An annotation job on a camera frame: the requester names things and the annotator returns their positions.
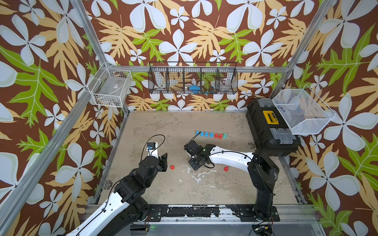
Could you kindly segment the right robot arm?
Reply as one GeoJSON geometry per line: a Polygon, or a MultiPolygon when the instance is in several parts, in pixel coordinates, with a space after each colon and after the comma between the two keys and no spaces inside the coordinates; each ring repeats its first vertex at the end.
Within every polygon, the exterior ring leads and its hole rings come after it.
{"type": "Polygon", "coordinates": [[[228,150],[213,144],[202,147],[194,140],[185,144],[184,150],[191,157],[189,164],[195,171],[202,166],[208,167],[209,164],[222,164],[249,173],[253,186],[257,189],[254,217],[259,220],[270,218],[274,187],[280,172],[270,157],[253,152],[228,150]]]}

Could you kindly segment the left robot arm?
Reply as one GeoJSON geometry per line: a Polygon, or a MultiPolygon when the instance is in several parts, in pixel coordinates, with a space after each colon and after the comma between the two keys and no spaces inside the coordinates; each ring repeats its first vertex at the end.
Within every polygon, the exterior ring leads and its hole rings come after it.
{"type": "Polygon", "coordinates": [[[142,198],[159,172],[166,172],[168,154],[147,156],[123,177],[108,199],[69,236],[115,236],[126,226],[144,220],[149,204],[142,198]]]}

